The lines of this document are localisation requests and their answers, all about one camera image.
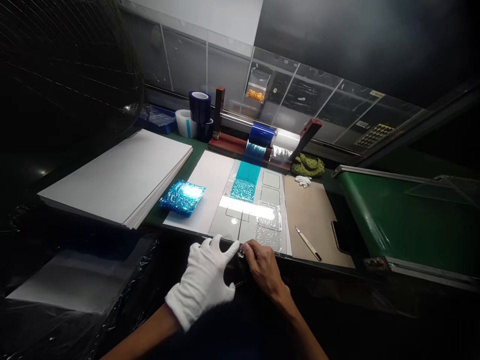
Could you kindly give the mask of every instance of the white tape roll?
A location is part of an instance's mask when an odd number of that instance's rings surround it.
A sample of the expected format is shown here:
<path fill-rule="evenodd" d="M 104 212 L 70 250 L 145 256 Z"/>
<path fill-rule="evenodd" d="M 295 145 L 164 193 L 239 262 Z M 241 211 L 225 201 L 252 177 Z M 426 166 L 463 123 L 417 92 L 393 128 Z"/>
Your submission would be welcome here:
<path fill-rule="evenodd" d="M 189 139 L 197 136 L 197 123 L 192 120 L 190 110 L 177 110 L 175 111 L 175 117 L 178 132 L 181 136 Z"/>
<path fill-rule="evenodd" d="M 276 135 L 271 140 L 270 146 L 273 147 L 273 145 L 275 145 L 292 152 L 297 148 L 299 142 L 300 135 L 279 128 L 276 131 Z"/>

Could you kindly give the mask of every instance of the tape roll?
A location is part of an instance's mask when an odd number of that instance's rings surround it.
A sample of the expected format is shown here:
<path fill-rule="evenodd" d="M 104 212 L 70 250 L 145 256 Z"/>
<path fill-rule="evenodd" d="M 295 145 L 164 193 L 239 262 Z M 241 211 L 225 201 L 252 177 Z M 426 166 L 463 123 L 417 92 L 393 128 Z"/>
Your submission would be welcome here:
<path fill-rule="evenodd" d="M 210 121 L 205 124 L 197 125 L 196 138 L 201 142 L 208 143 L 214 134 L 214 120 L 210 119 Z"/>
<path fill-rule="evenodd" d="M 266 148 L 270 145 L 274 135 L 275 130 L 271 127 L 254 122 L 251 127 L 250 135 L 248 136 L 248 141 L 252 144 Z"/>
<path fill-rule="evenodd" d="M 184 138 L 194 138 L 197 136 L 198 124 L 192 120 L 190 110 L 177 110 L 175 111 L 176 125 L 178 132 Z"/>
<path fill-rule="evenodd" d="M 206 92 L 190 91 L 188 98 L 190 102 L 191 119 L 197 124 L 208 123 L 210 121 L 212 97 Z"/>
<path fill-rule="evenodd" d="M 273 148 L 274 145 L 279 148 L 287 149 L 288 151 L 293 152 L 300 142 L 300 135 L 283 130 L 279 128 L 276 131 L 276 135 L 271 140 L 270 146 Z"/>

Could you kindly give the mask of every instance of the white cloth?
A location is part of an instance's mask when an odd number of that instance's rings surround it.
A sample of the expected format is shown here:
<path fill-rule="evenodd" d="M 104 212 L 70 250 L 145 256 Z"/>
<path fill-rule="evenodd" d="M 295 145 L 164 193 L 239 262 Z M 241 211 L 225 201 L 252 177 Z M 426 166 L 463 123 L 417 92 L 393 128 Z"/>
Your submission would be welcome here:
<path fill-rule="evenodd" d="M 166 304 L 186 332 L 203 312 L 234 299 L 235 285 L 225 285 L 224 270 L 240 248 L 235 241 L 226 252 L 220 250 L 220 235 L 190 246 L 188 266 L 179 283 L 165 297 Z"/>
<path fill-rule="evenodd" d="M 311 179 L 311 177 L 308 177 L 308 176 L 298 175 L 298 176 L 295 177 L 295 181 L 297 183 L 300 183 L 300 186 L 303 186 L 304 189 L 307 188 L 310 185 L 310 183 L 311 183 L 310 179 Z"/>

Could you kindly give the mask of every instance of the white paper stack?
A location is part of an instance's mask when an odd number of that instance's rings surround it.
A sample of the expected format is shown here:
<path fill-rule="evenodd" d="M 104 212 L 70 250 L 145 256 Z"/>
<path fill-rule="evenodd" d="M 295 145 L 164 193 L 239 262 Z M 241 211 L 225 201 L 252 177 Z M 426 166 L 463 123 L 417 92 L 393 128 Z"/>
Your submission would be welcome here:
<path fill-rule="evenodd" d="M 141 130 L 38 195 L 53 208 L 137 229 L 191 153 Z"/>

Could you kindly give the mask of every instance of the blue protective film roll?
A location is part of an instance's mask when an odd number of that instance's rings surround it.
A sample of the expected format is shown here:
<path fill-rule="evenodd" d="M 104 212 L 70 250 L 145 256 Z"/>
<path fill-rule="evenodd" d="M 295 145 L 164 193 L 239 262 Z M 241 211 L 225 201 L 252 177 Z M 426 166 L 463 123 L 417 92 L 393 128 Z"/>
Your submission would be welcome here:
<path fill-rule="evenodd" d="M 160 199 L 160 206 L 189 218 L 204 195 L 205 187 L 178 180 Z"/>
<path fill-rule="evenodd" d="M 210 121 L 210 106 L 212 97 L 206 92 L 190 91 L 188 93 L 190 102 L 191 119 L 198 124 L 206 124 Z"/>
<path fill-rule="evenodd" d="M 274 135 L 275 130 L 273 130 L 271 127 L 254 122 L 253 126 L 251 127 L 250 135 L 248 136 L 248 141 L 250 143 L 267 148 L 270 146 Z"/>
<path fill-rule="evenodd" d="M 203 143 L 208 143 L 214 135 L 214 120 L 210 119 L 205 124 L 198 124 L 196 128 L 196 138 Z"/>

